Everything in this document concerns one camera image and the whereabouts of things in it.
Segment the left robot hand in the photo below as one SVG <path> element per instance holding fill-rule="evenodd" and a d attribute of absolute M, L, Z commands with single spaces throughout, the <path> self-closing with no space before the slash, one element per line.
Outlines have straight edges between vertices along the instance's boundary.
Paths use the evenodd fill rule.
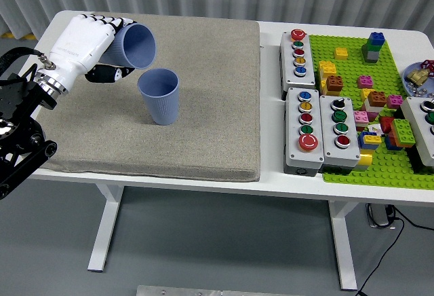
<path fill-rule="evenodd" d="M 71 19 L 53 45 L 48 60 L 53 69 L 41 69 L 41 79 L 68 94 L 76 78 L 98 63 L 123 28 L 135 23 L 129 18 L 80 14 Z"/>

